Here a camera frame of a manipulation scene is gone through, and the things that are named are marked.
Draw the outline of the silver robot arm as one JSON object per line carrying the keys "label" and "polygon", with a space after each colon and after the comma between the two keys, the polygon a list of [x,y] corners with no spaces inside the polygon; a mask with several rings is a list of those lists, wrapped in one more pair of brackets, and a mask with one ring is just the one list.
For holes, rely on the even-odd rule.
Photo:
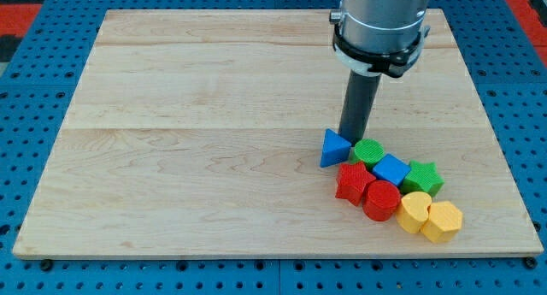
{"label": "silver robot arm", "polygon": [[332,47],[352,72],[364,77],[403,76],[418,60],[429,27],[429,0],[341,0],[329,21]]}

